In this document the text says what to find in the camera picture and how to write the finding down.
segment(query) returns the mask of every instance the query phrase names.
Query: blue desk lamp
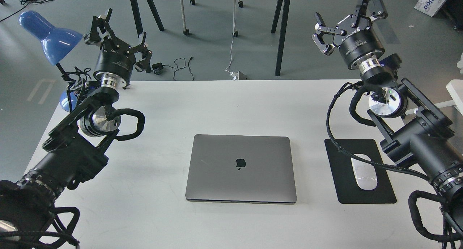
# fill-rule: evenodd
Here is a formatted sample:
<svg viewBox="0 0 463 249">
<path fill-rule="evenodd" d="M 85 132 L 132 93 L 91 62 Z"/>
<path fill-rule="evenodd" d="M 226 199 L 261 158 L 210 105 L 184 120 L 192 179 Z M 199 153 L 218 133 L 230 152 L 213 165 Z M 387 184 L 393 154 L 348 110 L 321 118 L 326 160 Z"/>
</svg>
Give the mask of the blue desk lamp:
<svg viewBox="0 0 463 249">
<path fill-rule="evenodd" d="M 30 10 L 20 15 L 20 25 L 40 40 L 43 52 L 52 66 L 56 66 L 64 74 L 65 71 L 59 64 L 83 38 L 83 35 L 67 28 L 56 28 L 39 13 Z M 60 98 L 60 104 L 64 110 L 70 111 L 69 100 L 76 102 L 74 94 L 66 97 L 66 91 Z"/>
</svg>

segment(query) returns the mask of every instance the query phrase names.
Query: white cable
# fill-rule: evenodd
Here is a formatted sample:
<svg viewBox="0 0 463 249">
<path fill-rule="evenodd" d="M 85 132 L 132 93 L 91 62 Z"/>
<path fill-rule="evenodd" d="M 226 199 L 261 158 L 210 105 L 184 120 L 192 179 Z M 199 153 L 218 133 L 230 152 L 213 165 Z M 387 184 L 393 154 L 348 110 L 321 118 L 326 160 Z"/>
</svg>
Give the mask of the white cable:
<svg viewBox="0 0 463 249">
<path fill-rule="evenodd" d="M 225 68 L 225 71 L 227 71 L 229 74 L 230 71 L 228 70 L 228 68 L 230 68 L 230 66 L 232 65 L 232 61 L 233 61 L 233 55 L 232 55 L 232 49 L 233 49 L 233 39 L 235 39 L 235 25 L 236 25 L 236 0 L 233 0 L 233 4 L 234 4 L 234 7 L 233 7 L 233 33 L 231 33 L 231 46 L 230 46 L 230 64 L 228 64 L 228 67 Z"/>
</svg>

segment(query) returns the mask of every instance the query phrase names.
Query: silver laptop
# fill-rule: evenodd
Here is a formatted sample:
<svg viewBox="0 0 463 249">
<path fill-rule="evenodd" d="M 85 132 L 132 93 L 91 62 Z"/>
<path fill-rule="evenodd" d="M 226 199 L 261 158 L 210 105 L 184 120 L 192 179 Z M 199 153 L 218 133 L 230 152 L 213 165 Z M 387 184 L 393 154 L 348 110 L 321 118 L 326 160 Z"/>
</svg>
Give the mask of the silver laptop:
<svg viewBox="0 0 463 249">
<path fill-rule="evenodd" d="M 190 201 L 296 203 L 288 137 L 195 135 Z"/>
</svg>

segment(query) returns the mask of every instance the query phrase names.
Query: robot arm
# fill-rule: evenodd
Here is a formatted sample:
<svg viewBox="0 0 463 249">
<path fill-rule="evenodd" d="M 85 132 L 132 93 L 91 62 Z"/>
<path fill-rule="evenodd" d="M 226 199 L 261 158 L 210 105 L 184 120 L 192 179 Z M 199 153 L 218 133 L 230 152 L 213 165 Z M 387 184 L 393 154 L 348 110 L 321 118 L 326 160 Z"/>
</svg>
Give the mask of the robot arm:
<svg viewBox="0 0 463 249">
<path fill-rule="evenodd" d="M 366 16 L 369 2 L 373 3 L 371 17 Z M 379 60 L 385 50 L 372 29 L 372 23 L 386 17 L 387 12 L 382 0 L 358 0 L 354 12 L 341 20 L 335 28 L 325 26 L 321 15 L 316 13 L 316 32 L 312 38 L 323 54 L 330 55 L 334 48 L 337 48 L 348 69 L 360 70 L 362 81 L 349 85 L 357 90 L 349 111 L 359 123 L 377 127 L 384 136 L 385 140 L 380 143 L 382 150 L 396 164 L 384 168 L 421 177 L 435 189 L 435 195 L 423 191 L 415 191 L 410 195 L 410 212 L 417 231 L 426 238 L 439 242 L 461 240 L 463 238 L 461 196 L 463 157 L 448 143 L 448 139 L 454 135 L 449 128 L 452 122 L 409 80 L 397 81 L 397 70 L 402 62 L 397 54 Z M 323 40 L 326 34 L 333 36 L 331 43 Z M 349 87 L 341 89 L 336 94 L 334 102 Z M 372 93 L 369 96 L 370 110 L 368 110 L 371 120 L 361 118 L 355 112 L 357 103 L 364 93 Z M 416 117 L 396 132 L 392 131 L 383 119 L 403 116 L 409 101 L 418 106 Z M 339 146 L 330 130 L 328 133 L 339 150 L 347 155 L 374 166 L 381 166 L 355 157 Z M 409 169 L 415 164 L 418 164 L 425 174 Z M 445 221 L 444 234 L 433 235 L 423 227 L 416 206 L 418 198 L 441 203 L 440 209 Z"/>
<path fill-rule="evenodd" d="M 113 140 L 131 140 L 138 137 L 144 128 L 143 113 L 133 109 L 114 109 L 112 104 L 119 99 L 119 88 L 125 88 L 132 74 L 132 68 L 149 68 L 151 51 L 144 44 L 144 36 L 139 46 L 116 38 L 106 18 L 94 17 L 92 30 L 86 36 L 88 42 L 100 45 L 101 51 L 94 77 L 96 89 L 80 85 L 85 89 L 86 98 L 73 109 L 48 134 L 50 138 L 42 148 L 47 155 L 40 160 L 19 181 L 12 183 L 0 181 L 0 247 L 2 249 L 59 248 L 65 242 L 78 248 L 79 242 L 72 232 L 79 219 L 75 207 L 56 208 L 54 203 L 65 188 L 75 189 L 79 183 L 93 179 L 106 165 L 108 157 L 104 154 Z M 94 28 L 102 29 L 109 35 L 103 39 Z M 134 54 L 145 53 L 143 60 L 137 61 Z M 122 115 L 137 117 L 134 133 L 118 136 Z M 103 140 L 93 146 L 79 134 L 77 124 L 88 136 Z M 72 213 L 73 217 L 65 226 L 59 219 L 61 213 Z M 57 232 L 47 232 L 53 226 Z M 44 244 L 42 236 L 55 236 L 59 239 L 52 244 Z"/>
</svg>

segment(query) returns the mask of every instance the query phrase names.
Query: black mouse pad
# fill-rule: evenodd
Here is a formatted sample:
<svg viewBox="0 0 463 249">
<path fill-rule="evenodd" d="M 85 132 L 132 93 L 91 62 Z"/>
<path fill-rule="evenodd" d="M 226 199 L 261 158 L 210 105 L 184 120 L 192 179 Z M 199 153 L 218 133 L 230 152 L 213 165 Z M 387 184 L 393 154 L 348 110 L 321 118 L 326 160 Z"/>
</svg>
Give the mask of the black mouse pad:
<svg viewBox="0 0 463 249">
<path fill-rule="evenodd" d="M 381 163 L 377 144 L 372 139 L 337 139 L 346 150 L 353 154 L 365 154 L 374 162 Z M 340 203 L 396 203 L 394 190 L 386 170 L 375 168 L 378 184 L 373 190 L 359 188 L 355 181 L 351 158 L 337 150 L 330 139 L 324 140 L 337 200 Z"/>
</svg>

